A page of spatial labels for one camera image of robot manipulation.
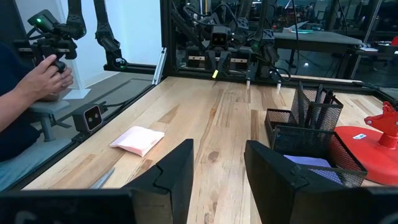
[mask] pink cloth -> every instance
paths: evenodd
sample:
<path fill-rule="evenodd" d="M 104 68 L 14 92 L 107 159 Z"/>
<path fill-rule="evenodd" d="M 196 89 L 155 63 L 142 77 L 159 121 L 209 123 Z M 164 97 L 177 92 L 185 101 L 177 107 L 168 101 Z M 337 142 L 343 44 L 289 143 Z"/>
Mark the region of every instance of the pink cloth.
<path fill-rule="evenodd" d="M 120 147 L 137 155 L 144 156 L 163 137 L 163 132 L 133 126 L 118 137 L 117 140 L 113 141 L 109 146 Z"/>

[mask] red object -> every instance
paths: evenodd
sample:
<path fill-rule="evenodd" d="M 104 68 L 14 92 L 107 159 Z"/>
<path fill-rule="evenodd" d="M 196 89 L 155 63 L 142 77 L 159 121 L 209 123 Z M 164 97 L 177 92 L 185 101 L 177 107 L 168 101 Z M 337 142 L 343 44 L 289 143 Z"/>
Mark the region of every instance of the red object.
<path fill-rule="evenodd" d="M 398 45 L 398 37 L 394 37 L 394 39 L 391 42 L 392 46 L 397 46 Z"/>
<path fill-rule="evenodd" d="M 337 127 L 335 131 L 368 170 L 368 180 L 398 186 L 398 112 L 384 102 L 383 114 L 367 117 L 365 123 L 383 133 L 354 126 Z"/>

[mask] wood grain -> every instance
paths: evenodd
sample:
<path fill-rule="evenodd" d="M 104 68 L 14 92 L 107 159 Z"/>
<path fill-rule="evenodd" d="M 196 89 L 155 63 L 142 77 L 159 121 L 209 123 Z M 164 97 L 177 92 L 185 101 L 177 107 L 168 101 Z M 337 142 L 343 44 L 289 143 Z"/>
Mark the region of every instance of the wood grain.
<path fill-rule="evenodd" d="M 289 110 L 294 92 L 168 77 L 26 189 L 88 188 L 111 167 L 116 170 L 104 187 L 119 188 L 184 139 L 193 138 L 195 176 L 188 223 L 260 223 L 244 166 L 245 143 L 255 139 L 269 145 L 266 109 Z M 372 96 L 336 95 L 345 105 L 339 125 L 367 127 L 363 119 L 382 112 L 381 102 Z M 165 132 L 145 157 L 109 147 L 134 125 Z"/>

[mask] blue paper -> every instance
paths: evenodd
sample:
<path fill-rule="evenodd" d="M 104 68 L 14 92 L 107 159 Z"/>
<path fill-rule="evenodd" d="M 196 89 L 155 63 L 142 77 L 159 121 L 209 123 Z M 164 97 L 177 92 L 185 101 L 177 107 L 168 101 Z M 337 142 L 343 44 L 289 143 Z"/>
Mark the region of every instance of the blue paper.
<path fill-rule="evenodd" d="M 305 157 L 305 156 L 288 156 L 288 155 L 284 155 L 284 156 L 297 164 L 331 168 L 329 162 L 326 161 L 325 159 Z M 337 176 L 337 174 L 335 172 L 327 171 L 327 170 L 326 171 L 312 170 L 312 169 L 311 169 L 311 171 L 318 175 L 321 175 L 322 177 L 332 180 L 338 184 L 341 184 L 341 185 L 343 184 L 343 183 L 341 183 L 340 178 Z"/>

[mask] black mesh basket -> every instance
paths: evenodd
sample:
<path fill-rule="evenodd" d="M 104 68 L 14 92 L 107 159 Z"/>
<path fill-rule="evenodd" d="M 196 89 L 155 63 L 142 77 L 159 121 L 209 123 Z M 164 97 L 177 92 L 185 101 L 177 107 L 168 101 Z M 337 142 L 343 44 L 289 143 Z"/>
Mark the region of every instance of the black mesh basket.
<path fill-rule="evenodd" d="M 323 102 L 327 91 L 322 90 L 320 102 Z M 302 94 L 303 116 L 300 119 L 299 94 Z M 296 89 L 292 104 L 292 114 L 301 128 L 318 129 L 324 131 L 333 131 L 340 117 L 343 104 L 337 99 L 333 103 L 315 103 L 317 90 Z"/>
<path fill-rule="evenodd" d="M 277 125 L 271 148 L 283 155 L 320 158 L 331 167 L 301 165 L 346 187 L 359 187 L 366 169 L 333 131 Z"/>
<path fill-rule="evenodd" d="M 277 125 L 291 126 L 291 127 L 298 126 L 291 111 L 268 109 L 267 115 L 266 115 L 266 120 L 265 120 L 265 127 L 266 127 L 266 131 L 267 131 L 269 145 L 271 148 L 274 143 L 275 127 Z"/>

